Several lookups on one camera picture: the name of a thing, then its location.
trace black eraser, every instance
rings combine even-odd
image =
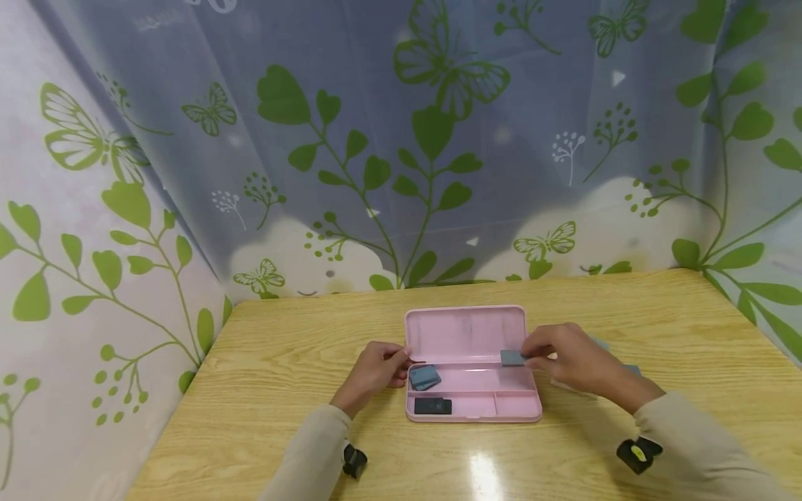
[[[415,414],[450,414],[452,401],[446,398],[416,398]]]

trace sleeve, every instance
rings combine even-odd
[[[668,393],[635,413],[641,436],[658,443],[684,499],[794,501],[710,415]]]
[[[258,501],[325,501],[342,471],[351,420],[334,406],[306,417],[284,451],[282,464]]]

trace green butterfly print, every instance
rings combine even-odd
[[[573,221],[563,223],[553,232],[546,233],[546,237],[519,238],[512,243],[512,247],[521,254],[526,254],[526,261],[542,261],[546,253],[555,252],[566,254],[571,252],[577,243],[572,236],[577,233],[577,224]]]
[[[59,126],[45,136],[45,145],[53,160],[71,171],[82,171],[98,162],[111,167],[124,183],[143,184],[140,167],[150,165],[148,157],[133,136],[108,134],[96,120],[59,86],[47,82],[39,92],[42,115]]]
[[[261,260],[255,273],[237,273],[233,279],[240,285],[250,285],[251,290],[260,297],[265,297],[265,295],[276,297],[268,292],[268,286],[282,287],[284,285],[284,277],[278,274],[276,265],[267,258]]]
[[[190,120],[200,122],[200,127],[206,134],[217,137],[220,134],[220,122],[234,125],[237,122],[237,112],[227,102],[229,98],[223,91],[223,86],[215,82],[209,89],[209,107],[205,108],[195,104],[185,104],[181,107]]]
[[[646,31],[646,8],[649,0],[627,0],[618,20],[606,16],[593,16],[588,20],[590,37],[596,41],[596,54],[606,58],[613,53],[619,37],[634,42]]]
[[[415,0],[409,27],[415,38],[395,46],[395,74],[404,83],[439,84],[436,105],[444,113],[465,120],[474,99],[491,103],[507,88],[509,71],[460,52],[460,31],[449,25],[444,0]]]

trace gray eraser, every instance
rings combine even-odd
[[[597,345],[601,346],[602,348],[606,349],[607,351],[610,351],[610,345],[608,345],[606,342],[602,341],[598,337],[591,337],[591,339],[593,339],[593,341]]]
[[[640,375],[641,375],[641,368],[640,368],[640,367],[638,367],[638,366],[631,366],[631,365],[627,365],[627,364],[624,364],[624,366],[625,366],[627,369],[629,369],[629,370],[631,370],[632,372],[634,372],[635,374],[637,374],[638,376],[640,376]]]
[[[420,366],[409,371],[409,381],[413,389],[423,391],[436,385],[441,379],[434,366]]]
[[[517,349],[501,350],[501,365],[505,367],[520,367],[524,365],[526,358]]]

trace wooden table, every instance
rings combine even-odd
[[[371,339],[403,343],[409,309],[524,306],[529,328],[575,321],[667,390],[712,413],[802,494],[802,375],[697,273],[669,270],[253,301],[235,308],[128,499],[253,500],[298,424]],[[609,402],[537,378],[534,424],[413,423],[402,390],[358,416],[370,459],[332,499],[663,499],[614,457],[634,432]]]

